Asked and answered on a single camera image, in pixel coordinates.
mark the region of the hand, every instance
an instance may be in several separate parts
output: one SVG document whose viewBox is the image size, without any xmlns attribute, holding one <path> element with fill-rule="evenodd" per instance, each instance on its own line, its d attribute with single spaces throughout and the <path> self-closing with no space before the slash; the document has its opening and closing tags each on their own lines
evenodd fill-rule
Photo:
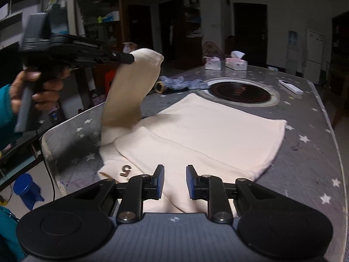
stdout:
<svg viewBox="0 0 349 262">
<path fill-rule="evenodd" d="M 21 106 L 21 97 L 24 88 L 25 81 L 34 82 L 39 79 L 41 73 L 28 68 L 24 71 L 21 71 L 14 82 L 10 87 L 10 98 L 11 98 L 11 106 L 14 114 L 18 114 L 18 111 Z M 59 92 L 63 88 L 62 79 L 66 78 L 70 75 L 70 69 L 65 68 L 62 72 L 61 78 L 50 80 L 43 84 L 43 88 L 45 91 L 40 93 L 36 93 L 33 95 L 33 100 L 38 102 L 35 105 L 35 108 L 38 110 L 50 110 L 56 106 L 56 102 L 59 99 Z"/>
</svg>

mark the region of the blue container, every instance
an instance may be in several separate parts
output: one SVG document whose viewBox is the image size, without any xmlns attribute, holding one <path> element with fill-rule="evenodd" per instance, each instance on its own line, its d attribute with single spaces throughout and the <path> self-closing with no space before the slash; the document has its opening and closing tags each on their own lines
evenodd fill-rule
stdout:
<svg viewBox="0 0 349 262">
<path fill-rule="evenodd" d="M 40 195 L 40 187 L 33 182 L 33 178 L 28 173 L 22 174 L 16 179 L 13 191 L 20 196 L 29 210 L 33 210 L 36 201 L 45 201 Z"/>
</svg>

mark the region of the remote control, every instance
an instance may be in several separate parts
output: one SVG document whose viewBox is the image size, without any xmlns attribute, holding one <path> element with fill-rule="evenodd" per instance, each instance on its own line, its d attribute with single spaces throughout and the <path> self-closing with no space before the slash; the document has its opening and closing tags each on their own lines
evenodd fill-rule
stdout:
<svg viewBox="0 0 349 262">
<path fill-rule="evenodd" d="M 279 83 L 283 85 L 284 87 L 288 88 L 291 92 L 297 94 L 297 95 L 303 95 L 303 91 L 299 88 L 297 88 L 295 85 L 290 84 L 287 81 L 284 81 L 282 79 L 279 80 Z"/>
</svg>

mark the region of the door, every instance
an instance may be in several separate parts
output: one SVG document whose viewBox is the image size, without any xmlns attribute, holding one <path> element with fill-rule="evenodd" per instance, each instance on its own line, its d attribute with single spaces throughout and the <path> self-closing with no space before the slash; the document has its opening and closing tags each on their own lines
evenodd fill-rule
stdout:
<svg viewBox="0 0 349 262">
<path fill-rule="evenodd" d="M 236 50 L 244 52 L 249 65 L 267 64 L 267 5 L 234 3 Z"/>
<path fill-rule="evenodd" d="M 153 49 L 150 6 L 128 5 L 130 41 L 139 48 Z"/>
<path fill-rule="evenodd" d="M 322 62 L 323 35 L 307 31 L 307 59 L 316 63 Z"/>
<path fill-rule="evenodd" d="M 320 81 L 321 64 L 313 61 L 306 61 L 304 78 L 310 80 L 314 84 L 318 84 Z"/>
<path fill-rule="evenodd" d="M 167 61 L 175 60 L 173 27 L 175 21 L 175 1 L 159 4 L 162 54 Z"/>
</svg>

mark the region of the table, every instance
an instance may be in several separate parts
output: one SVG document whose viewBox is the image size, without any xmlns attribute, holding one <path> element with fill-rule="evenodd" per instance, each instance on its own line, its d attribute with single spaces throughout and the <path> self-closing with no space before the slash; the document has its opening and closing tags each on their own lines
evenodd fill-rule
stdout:
<svg viewBox="0 0 349 262">
<path fill-rule="evenodd" d="M 287 120 L 280 150 L 257 182 L 323 212 L 334 228 L 325 257 L 330 262 L 343 261 L 348 225 L 343 166 L 327 112 L 313 83 L 252 66 L 247 71 L 234 71 L 224 66 L 222 71 L 209 71 L 200 67 L 177 76 L 185 80 L 243 78 L 273 86 L 279 92 L 280 102 L 271 107 L 226 105 L 264 118 Z M 297 99 L 279 87 L 278 79 L 303 90 L 302 98 Z M 143 117 L 156 114 L 193 92 L 196 91 L 148 95 L 142 103 Z M 56 126 L 42 138 L 44 156 L 63 195 L 99 180 L 97 171 L 103 165 L 98 153 L 103 105 Z"/>
</svg>

